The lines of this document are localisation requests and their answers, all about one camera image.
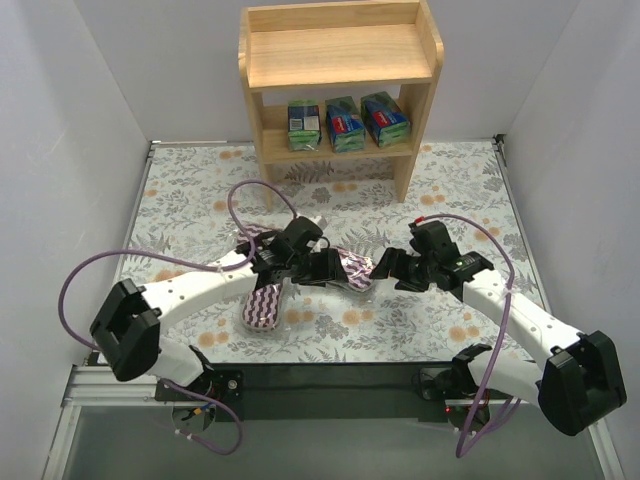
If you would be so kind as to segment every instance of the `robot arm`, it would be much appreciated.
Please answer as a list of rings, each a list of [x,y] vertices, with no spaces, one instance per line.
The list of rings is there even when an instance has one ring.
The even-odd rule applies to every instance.
[[[476,252],[461,255],[441,222],[419,218],[409,227],[417,255],[387,249],[372,278],[393,277],[396,289],[416,292],[435,283],[499,325],[507,289],[493,265]],[[512,294],[507,333],[534,363],[498,357],[488,387],[538,405],[561,432],[576,435],[626,402],[615,346],[602,332],[586,335]],[[460,352],[448,380],[462,392],[475,393],[490,350],[472,345]]]
[[[500,324],[507,292],[493,265],[476,252],[460,254],[441,222],[418,219],[410,227],[417,255],[387,249],[371,279],[393,277],[396,289],[414,292],[435,283]],[[297,217],[281,232],[258,235],[256,254],[242,268],[191,272],[139,287],[131,280],[119,282],[91,325],[91,335],[118,380],[152,374],[206,394],[210,375],[203,373],[213,369],[204,355],[161,333],[214,303],[285,277],[301,285],[346,282],[338,250],[316,248],[321,237],[316,223]],[[235,265],[246,260],[249,250],[249,244],[242,244],[212,266]],[[488,387],[538,405],[563,433],[575,435],[626,402],[615,347],[603,333],[585,335],[520,294],[512,294],[507,333],[534,362],[498,357]],[[464,349],[454,357],[447,381],[458,391],[475,393],[490,350],[488,345]]]
[[[209,265],[219,271],[190,272],[141,286],[130,279],[118,282],[93,321],[91,335],[118,380],[152,374],[206,393],[206,386],[194,385],[210,368],[204,355],[161,334],[203,308],[285,277],[301,285],[346,281],[338,251],[316,248],[321,237],[316,223],[297,217],[283,231],[258,235],[256,254],[241,268],[223,271],[247,259],[248,243]]]

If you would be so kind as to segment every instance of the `green box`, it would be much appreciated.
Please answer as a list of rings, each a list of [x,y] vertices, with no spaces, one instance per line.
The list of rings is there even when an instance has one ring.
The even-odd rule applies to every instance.
[[[364,124],[379,147],[405,142],[411,122],[387,92],[372,93],[360,99]]]
[[[364,148],[365,129],[358,107],[351,97],[325,101],[327,132],[335,153],[353,152]]]
[[[287,108],[289,150],[317,150],[322,132],[315,100],[292,100]]]

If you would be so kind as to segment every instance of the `floral tablecloth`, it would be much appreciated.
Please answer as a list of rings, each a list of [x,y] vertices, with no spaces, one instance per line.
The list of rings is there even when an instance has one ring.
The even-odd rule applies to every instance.
[[[259,178],[252,146],[160,147],[152,160],[130,246],[209,263],[234,245],[235,225],[227,192]],[[502,242],[516,269],[516,286],[540,304],[497,159],[489,142],[425,144],[404,204],[395,199],[387,159],[289,164],[276,171],[281,189],[307,216],[329,221],[335,245],[380,258],[388,246],[408,248],[408,223],[421,215],[457,213],[483,223]],[[264,207],[260,187],[245,187],[234,200],[247,222],[284,226],[286,206]],[[476,250],[505,271],[480,232],[446,221],[461,251]],[[121,277],[143,284],[184,273],[181,267],[129,257]],[[213,362],[367,362],[450,359],[463,347],[493,344],[497,327],[450,294],[398,292],[378,282],[357,295],[341,290],[285,286],[281,323],[255,333],[239,323],[243,299],[212,305],[185,319],[168,336],[195,344]],[[527,358],[513,340],[508,355]]]

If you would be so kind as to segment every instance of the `wooden shelf board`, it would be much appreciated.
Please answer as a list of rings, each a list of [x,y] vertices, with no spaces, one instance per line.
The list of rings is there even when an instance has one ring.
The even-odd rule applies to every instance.
[[[250,34],[252,91],[428,83],[431,70],[413,24]]]
[[[306,162],[311,160],[357,160],[362,158],[386,158],[410,156],[413,153],[412,146],[407,141],[385,148],[378,148],[376,143],[366,133],[365,147],[356,152],[334,153],[328,138],[325,125],[324,105],[320,106],[320,119],[322,128],[322,141],[316,151],[289,151],[289,139],[287,136],[287,107],[285,105],[269,106],[263,109],[262,123],[262,156],[264,163],[291,163]]]

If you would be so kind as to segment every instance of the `white wall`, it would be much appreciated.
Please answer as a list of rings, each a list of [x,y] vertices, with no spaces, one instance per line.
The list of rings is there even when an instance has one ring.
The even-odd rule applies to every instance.
[[[640,4],[581,0],[506,137],[554,313],[616,343],[629,403],[607,423],[628,479],[640,478],[639,86]]]
[[[56,317],[69,270],[121,246],[147,142],[72,0],[2,0],[0,15],[0,465],[40,478],[71,364]],[[112,279],[71,292],[86,332]]]
[[[302,0],[75,0],[143,132],[251,138],[238,78],[243,6]],[[578,0],[430,0],[445,66],[429,138],[507,131]]]

